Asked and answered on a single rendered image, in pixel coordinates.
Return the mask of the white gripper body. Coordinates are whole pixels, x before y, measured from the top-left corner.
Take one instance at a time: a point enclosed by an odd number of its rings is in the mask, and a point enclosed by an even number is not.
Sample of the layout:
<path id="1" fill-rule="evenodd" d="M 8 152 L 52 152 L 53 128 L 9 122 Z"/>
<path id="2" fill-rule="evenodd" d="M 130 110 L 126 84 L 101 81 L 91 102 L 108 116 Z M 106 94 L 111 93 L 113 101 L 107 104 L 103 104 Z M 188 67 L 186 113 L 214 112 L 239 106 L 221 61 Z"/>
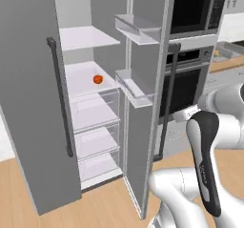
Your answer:
<path id="1" fill-rule="evenodd" d="M 194 114 L 199 112 L 200 109 L 196 106 L 190 106 L 173 114 L 173 119 L 176 122 L 188 121 Z"/>

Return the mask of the grey drawer under oven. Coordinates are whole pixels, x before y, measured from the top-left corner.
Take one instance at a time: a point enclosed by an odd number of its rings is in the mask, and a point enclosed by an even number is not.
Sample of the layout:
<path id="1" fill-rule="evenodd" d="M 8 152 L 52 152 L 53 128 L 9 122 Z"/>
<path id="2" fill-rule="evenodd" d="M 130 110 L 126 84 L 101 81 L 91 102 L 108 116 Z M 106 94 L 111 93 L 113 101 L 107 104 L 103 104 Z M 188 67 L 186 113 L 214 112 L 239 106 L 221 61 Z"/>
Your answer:
<path id="1" fill-rule="evenodd" d="M 161 136 L 163 125 L 157 127 L 155 149 L 153 160 L 160 160 L 159 148 L 161 143 Z M 168 158 L 172 155 L 186 152 L 190 149 L 190 143 L 186 134 L 186 121 L 176 123 L 174 120 L 170 121 L 167 125 L 167 132 L 165 135 L 163 157 Z"/>

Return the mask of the black and steel oven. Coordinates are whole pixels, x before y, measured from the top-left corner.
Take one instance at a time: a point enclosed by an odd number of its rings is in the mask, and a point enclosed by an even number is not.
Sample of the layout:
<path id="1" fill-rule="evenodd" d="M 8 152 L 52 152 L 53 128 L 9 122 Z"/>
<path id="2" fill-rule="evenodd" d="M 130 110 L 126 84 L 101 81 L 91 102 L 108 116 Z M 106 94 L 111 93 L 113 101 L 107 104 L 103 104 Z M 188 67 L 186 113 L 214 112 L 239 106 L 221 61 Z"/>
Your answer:
<path id="1" fill-rule="evenodd" d="M 202 95 L 213 50 L 213 46 L 208 46 L 178 54 L 169 121 L 173 120 L 173 113 L 196 104 Z"/>

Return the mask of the light grey base cupboards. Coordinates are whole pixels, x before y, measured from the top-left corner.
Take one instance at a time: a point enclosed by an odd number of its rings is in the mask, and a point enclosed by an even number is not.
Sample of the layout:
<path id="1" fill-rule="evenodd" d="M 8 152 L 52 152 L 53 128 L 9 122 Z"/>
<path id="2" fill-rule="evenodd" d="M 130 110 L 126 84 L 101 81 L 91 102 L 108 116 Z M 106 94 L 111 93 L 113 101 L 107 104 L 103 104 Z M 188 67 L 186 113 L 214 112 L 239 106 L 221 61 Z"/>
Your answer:
<path id="1" fill-rule="evenodd" d="M 203 93 L 218 90 L 229 84 L 244 82 L 244 66 L 229 69 L 218 73 L 209 73 L 205 82 Z"/>

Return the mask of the clear fridge door bin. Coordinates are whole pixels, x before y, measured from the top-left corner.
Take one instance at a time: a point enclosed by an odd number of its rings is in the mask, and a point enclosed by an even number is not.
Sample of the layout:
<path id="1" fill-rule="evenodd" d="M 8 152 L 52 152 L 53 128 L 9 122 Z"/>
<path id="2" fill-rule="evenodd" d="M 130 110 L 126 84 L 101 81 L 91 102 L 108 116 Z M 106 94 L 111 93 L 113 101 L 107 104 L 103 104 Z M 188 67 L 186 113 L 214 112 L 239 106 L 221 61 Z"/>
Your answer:
<path id="1" fill-rule="evenodd" d="M 116 14 L 115 28 L 139 46 L 160 42 L 161 28 L 133 14 Z"/>
<path id="2" fill-rule="evenodd" d="M 153 89 L 132 69 L 116 71 L 115 80 L 136 109 L 149 107 L 153 104 Z"/>

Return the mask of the grey fridge door with bins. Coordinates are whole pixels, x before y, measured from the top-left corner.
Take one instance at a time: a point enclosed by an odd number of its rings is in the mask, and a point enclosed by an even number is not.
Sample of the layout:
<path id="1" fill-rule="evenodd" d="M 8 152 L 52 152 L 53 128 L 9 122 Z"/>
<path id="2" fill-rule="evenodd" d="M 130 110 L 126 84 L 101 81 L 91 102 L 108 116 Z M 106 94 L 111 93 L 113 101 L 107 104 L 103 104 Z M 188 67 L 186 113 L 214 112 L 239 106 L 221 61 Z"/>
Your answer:
<path id="1" fill-rule="evenodd" d="M 157 124 L 164 83 L 174 0 L 133 0 L 132 13 L 159 28 L 159 42 L 131 45 L 132 79 L 152 101 L 150 106 L 130 107 L 126 183 L 138 216 L 147 214 L 148 180 L 153 166 Z"/>

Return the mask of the clear fridge drawer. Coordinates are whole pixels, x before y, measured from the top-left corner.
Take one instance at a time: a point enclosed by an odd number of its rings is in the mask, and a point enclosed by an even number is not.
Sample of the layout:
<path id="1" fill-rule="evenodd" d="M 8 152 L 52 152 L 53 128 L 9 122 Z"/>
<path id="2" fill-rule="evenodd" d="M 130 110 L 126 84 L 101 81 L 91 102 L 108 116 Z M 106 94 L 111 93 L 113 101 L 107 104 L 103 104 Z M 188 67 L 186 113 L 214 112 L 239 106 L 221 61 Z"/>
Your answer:
<path id="1" fill-rule="evenodd" d="M 120 121 L 119 91 L 109 90 L 71 100 L 71 121 L 76 134 Z"/>
<path id="2" fill-rule="evenodd" d="M 119 151 L 79 160 L 78 168 L 82 190 L 123 174 L 119 166 Z"/>
<path id="3" fill-rule="evenodd" d="M 78 160 L 85 160 L 119 148 L 119 124 L 103 126 L 74 136 Z"/>

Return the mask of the black microwave oven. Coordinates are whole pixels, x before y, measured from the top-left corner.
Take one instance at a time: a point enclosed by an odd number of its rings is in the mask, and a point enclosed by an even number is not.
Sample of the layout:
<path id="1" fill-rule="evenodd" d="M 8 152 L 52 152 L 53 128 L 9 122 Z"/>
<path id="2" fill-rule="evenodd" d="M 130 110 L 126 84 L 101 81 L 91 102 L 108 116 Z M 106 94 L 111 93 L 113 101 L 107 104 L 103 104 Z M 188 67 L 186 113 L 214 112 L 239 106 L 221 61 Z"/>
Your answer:
<path id="1" fill-rule="evenodd" d="M 174 0 L 171 39 L 216 34 L 225 0 Z"/>

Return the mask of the white glass fridge shelf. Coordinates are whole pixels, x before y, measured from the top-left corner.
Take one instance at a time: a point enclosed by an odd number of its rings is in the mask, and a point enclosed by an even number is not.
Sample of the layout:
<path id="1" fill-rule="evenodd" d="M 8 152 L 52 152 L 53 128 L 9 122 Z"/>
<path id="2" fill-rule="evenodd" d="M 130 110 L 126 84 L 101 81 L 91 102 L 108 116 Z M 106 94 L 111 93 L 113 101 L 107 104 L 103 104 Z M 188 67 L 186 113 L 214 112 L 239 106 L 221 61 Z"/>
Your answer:
<path id="1" fill-rule="evenodd" d="M 103 76 L 101 84 L 93 82 L 93 77 L 97 74 Z M 68 92 L 72 96 L 104 92 L 117 88 L 115 80 L 94 61 L 66 65 L 65 75 Z"/>
<path id="2" fill-rule="evenodd" d="M 59 30 L 63 51 L 118 45 L 119 41 L 94 26 Z"/>

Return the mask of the grey fridge cabinet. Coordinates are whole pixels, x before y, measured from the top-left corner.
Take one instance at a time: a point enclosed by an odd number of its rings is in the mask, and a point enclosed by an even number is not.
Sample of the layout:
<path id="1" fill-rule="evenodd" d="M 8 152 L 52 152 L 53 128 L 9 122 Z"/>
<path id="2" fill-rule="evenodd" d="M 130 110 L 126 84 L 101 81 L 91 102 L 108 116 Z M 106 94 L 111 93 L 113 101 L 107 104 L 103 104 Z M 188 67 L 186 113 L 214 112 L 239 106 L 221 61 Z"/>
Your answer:
<path id="1" fill-rule="evenodd" d="M 94 61 L 111 78 L 115 80 L 115 72 L 126 67 L 126 39 L 115 28 L 115 15 L 127 11 L 127 0 L 55 0 L 59 30 L 64 28 L 94 26 L 119 41 L 118 45 L 63 51 L 64 66 Z M 119 95 L 119 166 L 123 172 L 123 136 L 124 136 L 124 95 L 117 84 Z M 113 181 L 122 175 L 96 184 L 84 192 L 106 182 Z"/>

